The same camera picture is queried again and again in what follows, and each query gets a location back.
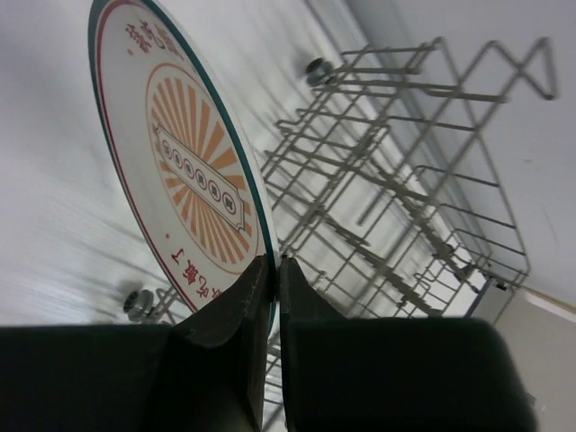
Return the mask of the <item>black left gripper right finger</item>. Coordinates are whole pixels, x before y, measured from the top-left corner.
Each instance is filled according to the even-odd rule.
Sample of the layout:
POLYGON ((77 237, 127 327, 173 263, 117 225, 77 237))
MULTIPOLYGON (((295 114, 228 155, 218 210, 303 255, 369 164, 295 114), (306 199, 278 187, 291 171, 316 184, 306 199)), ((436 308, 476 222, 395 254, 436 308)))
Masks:
POLYGON ((291 431, 535 431, 503 338, 471 318, 350 319, 287 257, 278 270, 291 431))

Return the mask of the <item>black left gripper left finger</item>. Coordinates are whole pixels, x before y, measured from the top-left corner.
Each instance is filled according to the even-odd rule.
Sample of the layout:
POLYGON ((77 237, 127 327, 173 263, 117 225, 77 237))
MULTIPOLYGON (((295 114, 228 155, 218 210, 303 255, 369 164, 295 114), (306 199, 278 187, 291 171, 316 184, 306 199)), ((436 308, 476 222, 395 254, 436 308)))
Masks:
POLYGON ((181 323, 4 327, 4 431, 258 431, 269 265, 181 323))

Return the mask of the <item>white sunburst plate green rim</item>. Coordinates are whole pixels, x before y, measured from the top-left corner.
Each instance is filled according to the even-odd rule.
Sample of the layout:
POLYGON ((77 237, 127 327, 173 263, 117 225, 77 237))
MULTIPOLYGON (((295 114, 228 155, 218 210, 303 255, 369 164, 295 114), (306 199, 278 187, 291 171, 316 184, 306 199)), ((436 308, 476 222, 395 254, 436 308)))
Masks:
POLYGON ((254 150, 206 57, 156 1, 95 1, 94 98, 112 162, 155 259, 199 311, 256 257, 279 264, 254 150))

